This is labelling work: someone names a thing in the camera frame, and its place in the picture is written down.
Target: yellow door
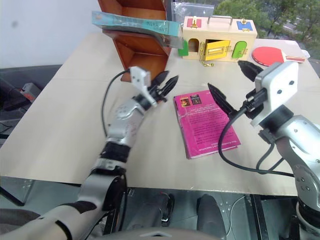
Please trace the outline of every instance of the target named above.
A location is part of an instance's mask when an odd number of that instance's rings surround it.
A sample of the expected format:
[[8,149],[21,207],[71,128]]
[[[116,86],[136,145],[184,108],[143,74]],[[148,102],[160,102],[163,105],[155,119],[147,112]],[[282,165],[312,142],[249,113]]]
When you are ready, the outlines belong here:
[[204,60],[224,58],[227,55],[230,40],[206,41]]

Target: pink book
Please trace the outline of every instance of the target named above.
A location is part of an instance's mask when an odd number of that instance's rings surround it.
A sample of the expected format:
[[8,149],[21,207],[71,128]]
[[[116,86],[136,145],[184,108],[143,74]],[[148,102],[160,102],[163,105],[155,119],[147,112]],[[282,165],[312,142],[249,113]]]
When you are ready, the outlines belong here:
[[[229,121],[214,101],[209,90],[175,96],[177,118],[189,159],[218,152],[218,141]],[[222,150],[236,148],[240,141],[231,127],[226,133]]]

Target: robotic arm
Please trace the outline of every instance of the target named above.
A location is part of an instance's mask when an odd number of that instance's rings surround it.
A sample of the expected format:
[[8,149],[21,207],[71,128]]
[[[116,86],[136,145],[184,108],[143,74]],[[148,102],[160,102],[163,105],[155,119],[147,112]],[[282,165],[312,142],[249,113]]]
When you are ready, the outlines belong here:
[[[274,63],[265,70],[247,61],[238,64],[244,75],[255,82],[255,89],[247,94],[240,111],[244,109],[252,119],[251,125],[263,128],[259,135],[267,143],[276,144],[292,169],[298,193],[300,239],[319,239],[320,129],[305,117],[294,116],[283,105],[298,91],[298,63]],[[232,119],[238,112],[222,92],[208,86],[217,104]]]
[[19,229],[1,236],[3,240],[84,240],[94,226],[119,209],[126,184],[122,175],[146,111],[166,101],[178,76],[171,78],[162,89],[168,71],[150,80],[150,73],[140,67],[131,67],[131,81],[140,94],[129,99],[116,110],[109,128],[106,144],[90,175],[81,186],[78,200],[62,204]]

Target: ping pong paddle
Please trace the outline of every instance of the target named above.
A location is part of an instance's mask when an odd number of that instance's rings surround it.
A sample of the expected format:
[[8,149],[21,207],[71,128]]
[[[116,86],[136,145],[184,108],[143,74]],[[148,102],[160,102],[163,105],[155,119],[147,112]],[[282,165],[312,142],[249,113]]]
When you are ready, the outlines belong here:
[[287,56],[281,49],[271,46],[257,47],[252,52],[252,58],[261,65],[269,67],[275,62],[284,63],[285,61],[293,61],[304,63],[306,58],[300,56]]

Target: beige tabletop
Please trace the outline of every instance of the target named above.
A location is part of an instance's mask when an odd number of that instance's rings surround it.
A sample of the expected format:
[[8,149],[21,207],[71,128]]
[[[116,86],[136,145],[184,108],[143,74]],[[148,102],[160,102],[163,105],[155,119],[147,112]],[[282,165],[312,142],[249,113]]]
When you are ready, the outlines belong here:
[[[255,47],[277,46],[287,55],[302,56],[294,41],[257,39]],[[196,60],[182,60],[173,49],[166,67],[168,79],[179,75],[169,101],[151,109],[138,133],[127,163],[131,187],[208,190],[263,195],[296,195],[294,180],[286,176],[259,175],[223,162],[219,154],[186,159],[173,97],[220,88],[239,108],[254,89],[236,63],[216,62],[203,67]],[[81,184],[104,146],[100,107],[105,89],[123,67],[112,40],[102,33],[88,35],[38,96],[0,149],[2,176]],[[115,108],[137,93],[130,83],[116,81],[106,101],[108,122]],[[320,80],[310,63],[299,65],[298,93],[286,104],[295,114],[320,123],[312,107],[320,100]],[[241,117],[234,124],[241,141],[225,154],[232,161],[255,167],[268,145],[258,136],[259,127]],[[274,164],[276,150],[262,168]],[[284,162],[277,170],[291,172]]]

